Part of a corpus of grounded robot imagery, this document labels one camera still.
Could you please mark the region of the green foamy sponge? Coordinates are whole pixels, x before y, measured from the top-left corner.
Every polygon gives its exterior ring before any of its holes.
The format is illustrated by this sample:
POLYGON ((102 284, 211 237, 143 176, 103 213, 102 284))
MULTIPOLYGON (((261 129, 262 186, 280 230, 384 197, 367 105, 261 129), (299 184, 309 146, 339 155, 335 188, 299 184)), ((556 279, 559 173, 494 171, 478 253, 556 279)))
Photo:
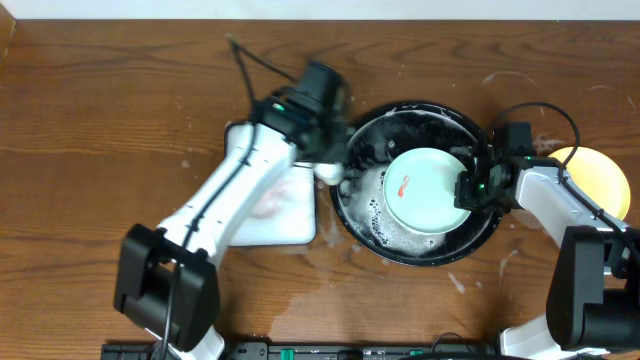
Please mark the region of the green foamy sponge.
POLYGON ((336 186, 344 179, 342 163, 317 163, 313 169, 315 176, 329 186, 336 186))

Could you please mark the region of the pale green plate red stain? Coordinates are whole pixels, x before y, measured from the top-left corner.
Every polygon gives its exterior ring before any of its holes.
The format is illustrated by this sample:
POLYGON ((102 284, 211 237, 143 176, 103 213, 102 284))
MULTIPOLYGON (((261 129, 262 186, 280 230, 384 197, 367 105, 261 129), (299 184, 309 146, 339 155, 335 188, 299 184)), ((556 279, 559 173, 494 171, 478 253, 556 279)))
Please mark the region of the pale green plate red stain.
POLYGON ((394 218, 411 230, 443 234, 455 230, 470 211, 454 206, 458 175, 466 168, 453 155, 416 148, 391 162, 383 179, 384 200, 394 218))

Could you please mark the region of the yellow plate with red stain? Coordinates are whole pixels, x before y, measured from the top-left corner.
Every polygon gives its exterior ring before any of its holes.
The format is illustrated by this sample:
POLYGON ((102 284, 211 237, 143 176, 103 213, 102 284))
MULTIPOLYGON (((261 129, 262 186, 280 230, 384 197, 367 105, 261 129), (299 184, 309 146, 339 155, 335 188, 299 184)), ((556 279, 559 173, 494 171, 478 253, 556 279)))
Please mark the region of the yellow plate with red stain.
POLYGON ((579 147, 567 165, 572 180, 599 207, 623 220, 631 205, 629 182, 621 168, 596 150, 579 147))

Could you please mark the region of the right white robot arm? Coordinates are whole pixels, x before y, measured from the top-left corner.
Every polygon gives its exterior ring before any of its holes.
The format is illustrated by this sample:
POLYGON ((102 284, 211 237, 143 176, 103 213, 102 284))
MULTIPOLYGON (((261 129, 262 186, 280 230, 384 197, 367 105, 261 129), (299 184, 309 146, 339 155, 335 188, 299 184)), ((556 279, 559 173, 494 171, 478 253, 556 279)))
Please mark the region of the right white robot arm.
POLYGON ((501 355, 570 359, 638 349, 639 232, 598 207, 557 160, 509 157, 463 171, 454 204, 526 210, 559 246, 544 314, 502 331, 501 355))

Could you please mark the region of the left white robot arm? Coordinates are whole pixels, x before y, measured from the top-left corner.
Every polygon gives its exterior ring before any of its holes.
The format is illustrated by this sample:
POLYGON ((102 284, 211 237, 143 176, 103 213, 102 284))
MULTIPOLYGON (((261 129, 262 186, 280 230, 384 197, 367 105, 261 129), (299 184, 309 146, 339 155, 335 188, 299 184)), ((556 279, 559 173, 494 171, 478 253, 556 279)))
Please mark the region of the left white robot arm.
POLYGON ((301 163, 334 185, 342 178, 347 130, 342 94, 288 88, 254 104, 231 127, 222 163, 155 228, 136 224, 120 250, 114 307, 158 336, 151 356, 216 359, 224 341, 217 272, 226 250, 264 194, 301 163))

